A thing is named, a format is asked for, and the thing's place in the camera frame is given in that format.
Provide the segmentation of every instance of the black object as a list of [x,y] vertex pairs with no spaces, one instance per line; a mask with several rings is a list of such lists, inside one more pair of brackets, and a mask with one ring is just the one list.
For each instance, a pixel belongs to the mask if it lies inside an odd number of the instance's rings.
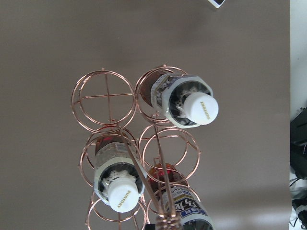
[[290,123],[290,142],[297,146],[307,144],[307,109],[304,109]]
[[155,230],[155,224],[146,224],[145,230]]
[[290,144],[290,165],[295,170],[298,179],[307,179],[307,153],[303,153],[304,146]]
[[117,171],[117,172],[121,172],[121,171],[124,171],[124,170],[127,170],[127,172],[134,176],[136,178],[136,186],[138,188],[138,192],[141,193],[142,191],[142,186],[143,186],[143,183],[142,183],[142,180],[141,178],[139,177],[139,174],[138,174],[138,171],[136,171],[134,165],[132,164],[128,164],[128,163],[117,163],[117,164],[112,164],[110,165],[109,167],[107,167],[100,175],[100,178],[99,178],[99,185],[98,185],[98,188],[101,192],[103,192],[103,190],[105,189],[102,181],[104,178],[107,178],[110,176],[111,172],[112,171]]
[[225,0],[214,0],[217,4],[221,5]]
[[[305,198],[305,199],[292,200],[292,206],[295,211],[301,207],[307,208],[307,199]],[[297,214],[297,217],[302,221],[303,226],[307,227],[307,210],[301,210]]]
[[183,227],[184,230],[213,230],[211,224],[202,219],[187,222]]

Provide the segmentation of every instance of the gray surface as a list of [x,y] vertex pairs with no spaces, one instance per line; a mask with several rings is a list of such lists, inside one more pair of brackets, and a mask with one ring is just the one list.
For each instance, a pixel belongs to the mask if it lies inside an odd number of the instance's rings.
[[291,1],[291,120],[307,107],[307,1]]
[[102,66],[134,84],[163,63],[202,76],[220,105],[214,123],[189,130],[204,152],[190,184],[217,229],[288,229],[288,1],[215,10],[205,0],[3,0],[0,9],[2,229],[85,229],[91,189],[77,162],[89,133],[71,115],[71,90]]

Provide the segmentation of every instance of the white object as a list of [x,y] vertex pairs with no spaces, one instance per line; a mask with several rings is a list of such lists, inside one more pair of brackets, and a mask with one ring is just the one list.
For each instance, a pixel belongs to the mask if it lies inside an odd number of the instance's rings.
[[188,119],[200,125],[207,125],[217,117],[219,106],[217,101],[203,92],[195,92],[189,95],[183,110]]
[[111,208],[121,213],[131,211],[138,204],[140,197],[135,182],[125,177],[115,179],[107,194]]
[[[168,77],[172,76],[177,76],[177,78],[176,80],[169,82]],[[207,92],[205,93],[210,94],[210,97],[213,98],[213,91],[211,87],[203,79],[196,75],[182,75],[174,73],[164,74],[154,83],[151,88],[151,103],[153,108],[163,113],[170,122],[179,128],[192,128],[200,126],[200,124],[197,122],[194,122],[194,125],[189,126],[179,123],[169,110],[169,102],[171,100],[172,92],[176,89],[176,87],[189,81],[194,81],[202,84],[207,89]]]
[[[103,191],[100,190],[100,181],[101,181],[101,176],[103,175],[104,171],[109,168],[112,165],[116,165],[119,163],[126,163],[130,165],[134,165],[132,159],[130,158],[128,151],[126,149],[126,146],[123,143],[118,143],[118,142],[113,142],[110,144],[107,144],[104,146],[102,149],[98,151],[96,154],[96,164],[95,164],[95,173],[94,173],[94,191],[97,194],[97,196],[104,202],[106,205],[110,205],[109,202],[109,197],[108,197],[108,189],[109,185],[115,182],[117,179],[114,179],[114,175],[110,175],[106,180],[102,181],[102,184],[104,185],[105,189]],[[146,171],[143,169],[141,164],[137,161],[139,167],[143,171],[143,175],[147,177]],[[135,184],[135,177],[129,175],[127,176],[127,171],[124,170],[121,172],[116,172],[117,177],[131,177],[130,180],[132,180]],[[138,193],[138,197],[140,197],[145,190],[145,186],[142,183],[142,188],[140,192]]]
[[219,8],[225,0],[208,0],[215,8]]

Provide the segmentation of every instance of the cable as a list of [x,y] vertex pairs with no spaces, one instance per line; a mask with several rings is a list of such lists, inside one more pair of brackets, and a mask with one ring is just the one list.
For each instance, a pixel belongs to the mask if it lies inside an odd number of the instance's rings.
[[305,146],[304,146],[303,154],[305,154],[305,148],[306,148],[306,145],[307,145],[307,143],[306,143],[306,144],[305,144]]
[[293,228],[295,227],[297,220],[298,220],[298,217],[295,219],[294,224],[292,224],[291,221],[289,221],[290,225],[291,225]]
[[292,182],[292,184],[290,184],[289,187],[291,187],[292,185],[294,185],[295,182],[297,182],[299,180],[299,178],[297,178],[294,182]]

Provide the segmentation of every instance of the bottle label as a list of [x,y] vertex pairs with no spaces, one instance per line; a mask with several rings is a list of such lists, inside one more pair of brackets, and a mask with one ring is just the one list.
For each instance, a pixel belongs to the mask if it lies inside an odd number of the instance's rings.
[[174,84],[174,82],[179,78],[184,78],[184,76],[177,73],[166,73],[158,78],[150,90],[150,99],[153,108],[157,110],[162,109],[163,91],[165,89],[169,89],[171,85]]
[[[180,217],[182,218],[181,222],[183,224],[188,221],[202,219],[212,225],[212,220],[205,211],[205,208],[189,189],[180,186],[173,187],[171,188],[171,194],[174,200],[176,212],[180,214]],[[162,197],[164,208],[169,210],[167,193],[164,192]]]
[[116,142],[115,143],[115,146],[116,146],[116,149],[119,151],[119,152],[128,152],[127,151],[127,147],[124,143],[119,143],[119,142]]

